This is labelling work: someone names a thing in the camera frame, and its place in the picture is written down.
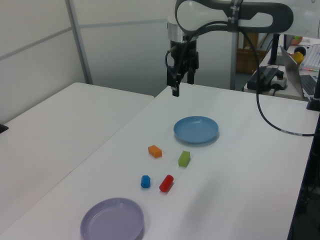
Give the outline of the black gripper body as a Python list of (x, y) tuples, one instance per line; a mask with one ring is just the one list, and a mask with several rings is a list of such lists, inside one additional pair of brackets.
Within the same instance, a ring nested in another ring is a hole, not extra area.
[(181, 67), (197, 67), (197, 41), (192, 40), (191, 42), (175, 42), (170, 41), (170, 47), (176, 47), (171, 52), (171, 57), (174, 60), (174, 66), (177, 67), (178, 63), (181, 62)]

